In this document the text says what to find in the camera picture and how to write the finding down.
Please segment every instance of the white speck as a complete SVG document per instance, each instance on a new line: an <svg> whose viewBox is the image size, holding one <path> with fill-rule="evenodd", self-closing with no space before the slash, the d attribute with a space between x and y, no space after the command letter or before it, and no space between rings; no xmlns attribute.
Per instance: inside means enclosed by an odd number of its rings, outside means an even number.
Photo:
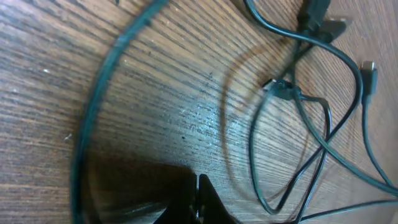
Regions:
<svg viewBox="0 0 398 224"><path fill-rule="evenodd" d="M72 137L72 133L69 133L67 137L65 137L63 140L68 140L70 139L70 137Z"/></svg>

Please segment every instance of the wooden surface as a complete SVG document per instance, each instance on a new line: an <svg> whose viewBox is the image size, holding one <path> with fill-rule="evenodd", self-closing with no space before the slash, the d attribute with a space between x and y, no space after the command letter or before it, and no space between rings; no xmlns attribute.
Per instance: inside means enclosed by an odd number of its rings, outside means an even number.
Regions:
<svg viewBox="0 0 398 224"><path fill-rule="evenodd" d="M0 1L0 223L70 222L69 170L80 110L115 38L148 3L115 2ZM289 29L300 4L259 1L267 18ZM354 19L334 45L358 64L377 63L371 142L395 184L397 9L395 0L332 0L328 12ZM139 218L126 211L166 200L190 169L208 174L228 211L244 223L284 221L297 212L313 167L282 213L270 216L256 201L247 154L259 85L277 75L291 48L290 40L252 26L229 0L170 1L131 41L96 122L85 187L101 219L152 223L161 210ZM335 125L352 100L348 69L315 49L297 74L304 93L330 102ZM307 109L322 130L321 108ZM360 114L331 145L379 178L363 146ZM279 100L262 115L256 142L261 187L274 206L317 144L293 103ZM330 159L306 214L386 197ZM309 223L389 223L395 210L377 206Z"/></svg>

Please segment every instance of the wood grain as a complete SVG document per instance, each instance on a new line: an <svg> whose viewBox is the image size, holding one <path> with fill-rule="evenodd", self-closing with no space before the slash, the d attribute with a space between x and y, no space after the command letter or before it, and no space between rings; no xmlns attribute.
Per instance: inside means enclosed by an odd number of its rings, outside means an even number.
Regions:
<svg viewBox="0 0 398 224"><path fill-rule="evenodd" d="M80 110L115 38L148 2L0 2L0 223L70 223L68 178ZM271 21L295 28L301 1L257 4ZM395 184L397 10L395 0L333 0L328 11L354 19L333 44L358 64L377 63L371 142ZM313 167L282 213L270 216L256 201L247 154L259 85L278 74L291 49L291 40L259 30L229 0L170 1L124 52L96 120L85 187L99 217L152 223L191 170L208 174L228 211L244 223L284 221L297 212ZM330 102L335 125L351 103L352 74L320 49L300 62L297 74L304 93ZM306 108L322 130L321 108ZM364 150L360 113L332 146L379 178ZM256 134L266 197L276 202L316 148L295 106L272 100ZM386 197L330 159L306 214ZM140 205L154 209L140 217L130 212ZM389 223L395 210L366 208L309 223Z"/></svg>

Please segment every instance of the wooden table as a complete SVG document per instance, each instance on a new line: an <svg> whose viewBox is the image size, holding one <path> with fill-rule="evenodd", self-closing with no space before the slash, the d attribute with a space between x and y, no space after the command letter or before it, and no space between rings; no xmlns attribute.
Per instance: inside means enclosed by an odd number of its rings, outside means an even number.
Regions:
<svg viewBox="0 0 398 224"><path fill-rule="evenodd" d="M0 223L69 223L69 170L80 111L96 71L120 32L149 1L0 2ZM271 21L295 29L299 0L260 1ZM398 184L398 2L332 0L329 17L352 17L334 42L379 70L369 125L375 155ZM95 208L105 223L152 223L125 213L167 199L190 170L208 174L228 211L244 223L284 221L297 212L313 168L280 215L257 203L248 166L248 129L261 91L293 42L261 31L229 0L175 0L120 59L109 81L88 153ZM325 97L333 124L353 98L343 62L315 49L297 67L304 93ZM322 130L322 110L307 106ZM331 144L377 177L363 146L361 109ZM318 144L292 102L273 100L256 134L261 187L272 205ZM306 214L387 195L329 159ZM396 207L376 206L312 223L390 223Z"/></svg>

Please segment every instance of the brown wood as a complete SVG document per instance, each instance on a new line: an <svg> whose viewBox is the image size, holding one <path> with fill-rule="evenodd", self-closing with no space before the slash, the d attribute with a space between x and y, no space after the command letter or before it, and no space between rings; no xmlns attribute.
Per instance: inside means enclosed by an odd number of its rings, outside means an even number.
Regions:
<svg viewBox="0 0 398 224"><path fill-rule="evenodd" d="M115 38L148 2L0 2L0 223L70 222L68 180L80 110ZM300 3L259 5L271 21L294 29ZM328 13L354 19L334 45L358 63L377 63L371 142L395 184L397 9L395 0L333 0ZM282 213L271 216L256 201L247 154L259 85L277 75L291 48L290 40L251 25L229 0L170 1L131 41L96 122L88 159L90 185L85 187L92 190L101 219L122 222L129 215L116 219L114 214L163 201L190 169L208 174L228 211L244 223L284 221L297 212L313 167ZM335 125L352 100L349 70L316 49L299 64L297 74L304 93L330 102ZM307 109L322 129L321 108ZM379 178L363 146L360 113L332 146ZM317 144L293 103L274 100L257 130L261 187L276 202ZM306 214L386 197L330 159ZM395 210L376 206L312 223L389 223ZM159 212L131 222L152 223Z"/></svg>

